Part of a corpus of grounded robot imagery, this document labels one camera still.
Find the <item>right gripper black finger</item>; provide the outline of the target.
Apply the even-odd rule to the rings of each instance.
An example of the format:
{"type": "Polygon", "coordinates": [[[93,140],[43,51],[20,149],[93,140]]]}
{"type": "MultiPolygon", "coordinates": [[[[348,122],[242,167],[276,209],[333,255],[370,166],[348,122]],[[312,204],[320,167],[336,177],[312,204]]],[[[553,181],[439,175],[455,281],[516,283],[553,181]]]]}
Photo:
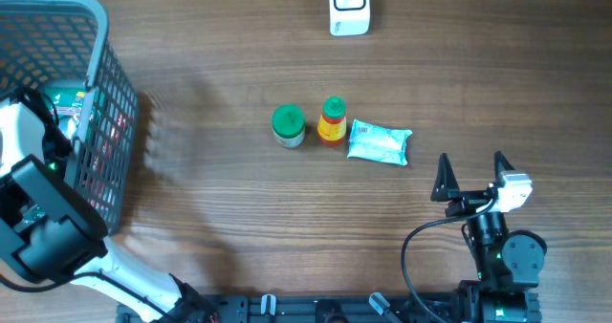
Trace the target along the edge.
{"type": "Polygon", "coordinates": [[[447,153],[440,155],[438,171],[430,200],[432,202],[456,201],[460,198],[460,187],[454,175],[447,153]]]}
{"type": "Polygon", "coordinates": [[[508,162],[501,151],[496,151],[493,156],[495,178],[501,180],[504,176],[515,173],[514,167],[508,162]]]}

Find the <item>teal wet wipes pack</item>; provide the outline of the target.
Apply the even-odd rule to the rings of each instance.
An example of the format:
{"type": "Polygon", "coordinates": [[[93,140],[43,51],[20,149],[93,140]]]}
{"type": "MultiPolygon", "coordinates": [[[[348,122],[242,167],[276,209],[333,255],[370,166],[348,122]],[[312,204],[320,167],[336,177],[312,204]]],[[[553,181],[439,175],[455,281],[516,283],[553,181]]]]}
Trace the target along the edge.
{"type": "Polygon", "coordinates": [[[388,129],[355,119],[349,137],[348,158],[406,166],[409,129],[388,129]]]}

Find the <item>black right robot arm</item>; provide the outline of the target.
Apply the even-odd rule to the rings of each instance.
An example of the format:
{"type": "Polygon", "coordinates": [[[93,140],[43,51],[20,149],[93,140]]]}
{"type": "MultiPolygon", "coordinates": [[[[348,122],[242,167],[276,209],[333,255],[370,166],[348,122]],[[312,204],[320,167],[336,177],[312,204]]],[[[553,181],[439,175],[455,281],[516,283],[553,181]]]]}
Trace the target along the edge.
{"type": "Polygon", "coordinates": [[[533,192],[531,178],[494,154],[495,179],[483,190],[463,191],[447,154],[440,156],[433,202],[447,202],[448,218],[465,220],[462,235],[478,279],[463,280],[444,305],[433,309],[451,322],[526,322],[542,320],[539,273],[547,245],[529,230],[510,231],[505,215],[522,207],[533,192]]]}

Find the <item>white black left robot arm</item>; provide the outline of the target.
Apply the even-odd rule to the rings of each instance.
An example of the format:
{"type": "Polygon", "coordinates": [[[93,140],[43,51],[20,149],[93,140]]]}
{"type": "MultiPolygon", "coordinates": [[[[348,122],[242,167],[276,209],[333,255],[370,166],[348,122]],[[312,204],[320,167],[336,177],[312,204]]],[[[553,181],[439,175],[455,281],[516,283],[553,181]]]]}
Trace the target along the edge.
{"type": "Polygon", "coordinates": [[[24,293],[76,285],[98,291],[143,322],[215,322],[213,306],[189,284],[140,262],[108,235],[91,205],[63,181],[72,145],[55,104],[35,89],[1,94],[1,259],[24,293]]]}

